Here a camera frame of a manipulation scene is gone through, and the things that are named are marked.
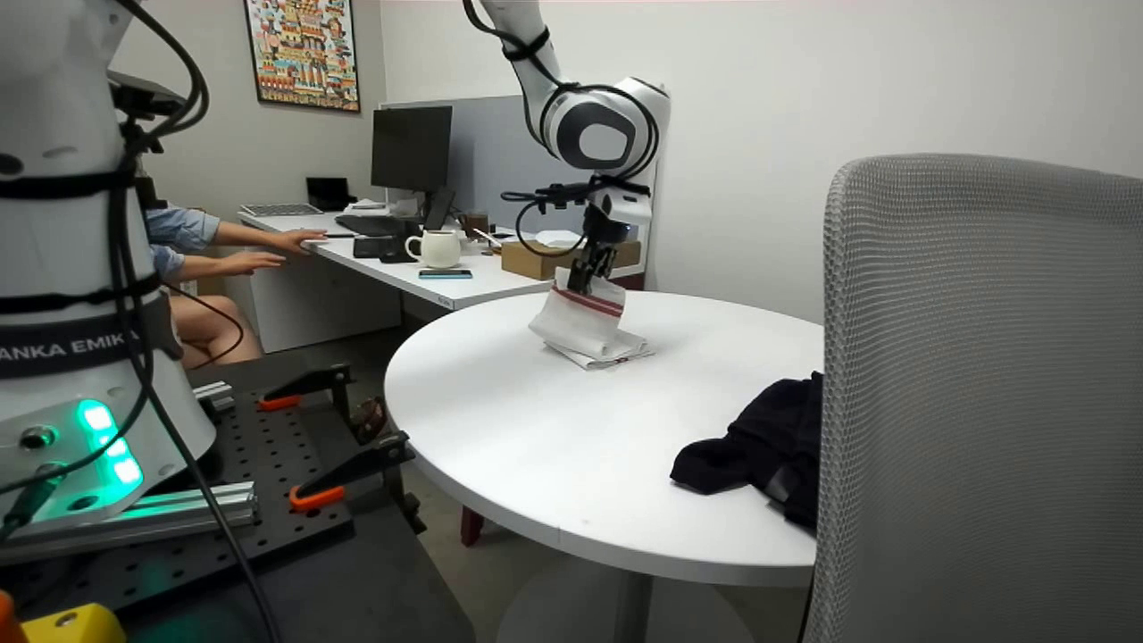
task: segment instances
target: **poster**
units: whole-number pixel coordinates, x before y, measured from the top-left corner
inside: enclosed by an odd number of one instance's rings
[[[359,116],[352,0],[241,0],[259,102]]]

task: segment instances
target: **floor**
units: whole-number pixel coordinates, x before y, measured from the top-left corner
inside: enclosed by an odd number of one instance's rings
[[[305,345],[275,355],[283,369],[321,369],[321,364],[350,364],[352,387],[350,399],[369,399],[369,345],[383,344],[383,355],[401,345],[401,333],[359,337],[346,344]],[[438,576],[453,589],[456,603],[470,619],[476,643],[494,643],[503,610],[519,598],[519,589],[545,573],[578,573],[590,569],[578,557],[535,547],[506,530],[484,525],[476,547],[462,543],[462,509],[437,488],[421,469],[402,469],[406,488],[421,501],[421,547],[437,561]],[[736,607],[741,626],[758,643],[795,643],[802,589],[720,589],[720,598]]]

